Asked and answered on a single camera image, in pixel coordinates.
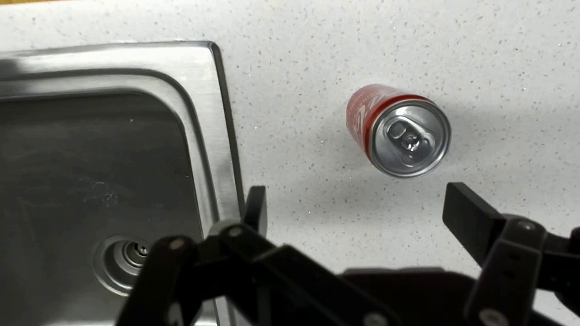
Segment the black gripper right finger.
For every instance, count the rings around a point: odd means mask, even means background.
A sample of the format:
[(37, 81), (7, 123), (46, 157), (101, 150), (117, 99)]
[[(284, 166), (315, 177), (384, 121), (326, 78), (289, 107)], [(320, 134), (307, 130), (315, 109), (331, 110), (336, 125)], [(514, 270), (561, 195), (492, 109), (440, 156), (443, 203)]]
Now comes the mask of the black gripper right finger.
[(467, 326), (558, 326), (532, 310), (538, 290), (580, 315), (580, 228), (567, 237), (500, 214), (465, 183), (447, 183), (442, 221), (480, 266), (463, 306)]

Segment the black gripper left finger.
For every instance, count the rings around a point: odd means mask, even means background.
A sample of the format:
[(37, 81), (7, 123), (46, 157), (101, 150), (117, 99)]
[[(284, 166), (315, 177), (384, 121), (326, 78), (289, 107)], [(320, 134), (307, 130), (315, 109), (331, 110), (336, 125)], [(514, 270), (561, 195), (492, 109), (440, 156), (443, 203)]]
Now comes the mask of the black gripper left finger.
[(298, 250), (271, 244), (260, 226), (266, 190), (253, 186), (239, 221), (204, 241), (157, 241), (114, 326), (191, 326), (208, 299), (228, 299), (251, 326), (387, 326), (362, 290)]

